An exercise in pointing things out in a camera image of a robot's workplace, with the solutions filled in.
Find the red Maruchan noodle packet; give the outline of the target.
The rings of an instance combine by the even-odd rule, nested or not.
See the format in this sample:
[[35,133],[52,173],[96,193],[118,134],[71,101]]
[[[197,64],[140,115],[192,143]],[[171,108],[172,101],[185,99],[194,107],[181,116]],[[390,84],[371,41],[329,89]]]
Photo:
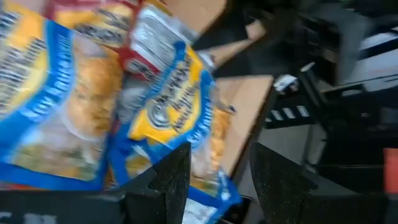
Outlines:
[[120,49],[143,4],[165,0],[47,0],[44,15],[97,44]]
[[120,52],[120,63],[126,72],[152,80],[172,63],[175,42],[191,44],[197,36],[198,33],[175,17],[165,4],[145,2]]

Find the blue Maruchan noodle packet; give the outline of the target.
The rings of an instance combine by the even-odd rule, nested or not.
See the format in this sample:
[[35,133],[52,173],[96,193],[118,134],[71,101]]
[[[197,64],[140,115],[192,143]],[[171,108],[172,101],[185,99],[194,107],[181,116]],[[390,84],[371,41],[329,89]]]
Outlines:
[[118,56],[42,6],[0,0],[0,190],[99,190]]
[[174,49],[172,63],[151,84],[133,81],[120,92],[110,167],[122,185],[190,143],[190,186],[182,224],[216,224],[241,201],[220,165],[235,110],[220,99],[203,57],[183,41]]

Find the orange-red container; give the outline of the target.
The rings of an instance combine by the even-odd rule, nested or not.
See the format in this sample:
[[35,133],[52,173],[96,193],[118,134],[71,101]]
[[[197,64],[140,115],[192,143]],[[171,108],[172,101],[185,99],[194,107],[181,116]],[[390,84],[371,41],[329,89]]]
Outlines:
[[398,194],[398,148],[384,149],[384,190]]

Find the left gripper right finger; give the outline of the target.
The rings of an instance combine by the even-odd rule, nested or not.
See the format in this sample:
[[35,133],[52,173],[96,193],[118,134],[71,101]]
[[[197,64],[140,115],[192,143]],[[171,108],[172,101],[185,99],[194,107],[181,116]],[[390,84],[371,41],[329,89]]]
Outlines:
[[250,149],[252,181],[267,224],[299,224],[307,194],[317,186],[290,159],[256,142]]

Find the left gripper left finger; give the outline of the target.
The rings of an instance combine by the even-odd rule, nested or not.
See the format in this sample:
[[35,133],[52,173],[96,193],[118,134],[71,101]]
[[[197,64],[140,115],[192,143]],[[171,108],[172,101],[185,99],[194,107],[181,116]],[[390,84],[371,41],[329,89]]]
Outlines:
[[184,142],[123,185],[123,224],[181,224],[190,181],[191,144]]

